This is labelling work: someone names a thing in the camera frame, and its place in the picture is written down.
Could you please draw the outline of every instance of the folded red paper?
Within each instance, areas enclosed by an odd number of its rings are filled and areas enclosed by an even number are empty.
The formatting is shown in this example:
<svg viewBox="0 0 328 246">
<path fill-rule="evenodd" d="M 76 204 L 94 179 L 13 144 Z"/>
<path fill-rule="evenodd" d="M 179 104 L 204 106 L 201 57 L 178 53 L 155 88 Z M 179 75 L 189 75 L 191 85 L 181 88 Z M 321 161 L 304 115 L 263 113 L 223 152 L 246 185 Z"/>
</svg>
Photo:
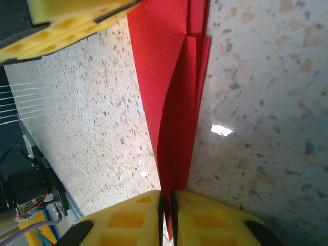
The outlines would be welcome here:
<svg viewBox="0 0 328 246">
<path fill-rule="evenodd" d="M 149 136 L 169 204 L 171 190 L 184 190 L 188 180 L 210 47 L 208 8 L 208 0 L 143 0 L 128 14 Z"/>
</svg>

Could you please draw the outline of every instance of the purple cable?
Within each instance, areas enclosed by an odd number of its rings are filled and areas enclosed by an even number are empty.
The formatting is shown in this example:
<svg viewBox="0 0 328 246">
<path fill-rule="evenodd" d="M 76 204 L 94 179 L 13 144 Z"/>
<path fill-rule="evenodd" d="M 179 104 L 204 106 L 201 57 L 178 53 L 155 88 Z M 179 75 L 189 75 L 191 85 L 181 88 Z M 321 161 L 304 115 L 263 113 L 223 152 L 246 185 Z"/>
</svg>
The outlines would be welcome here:
<svg viewBox="0 0 328 246">
<path fill-rule="evenodd" d="M 32 224 L 32 225 L 29 225 L 28 227 L 25 227 L 21 230 L 19 230 L 18 232 L 12 234 L 11 236 L 7 237 L 5 240 L 3 240 L 2 242 L 0 242 L 0 246 L 5 246 L 7 245 L 8 243 L 10 243 L 11 241 L 15 240 L 16 238 L 18 238 L 20 235 L 32 230 L 32 229 L 35 229 L 37 227 L 41 227 L 41 226 L 52 226 L 54 224 L 58 224 L 61 222 L 61 219 L 62 219 L 62 215 L 61 215 L 61 212 L 58 208 L 58 206 L 56 205 L 55 206 L 56 208 L 56 211 L 58 213 L 58 220 L 55 220 L 55 221 L 43 221 L 43 222 L 39 222 L 39 223 L 35 223 L 35 224 Z"/>
</svg>

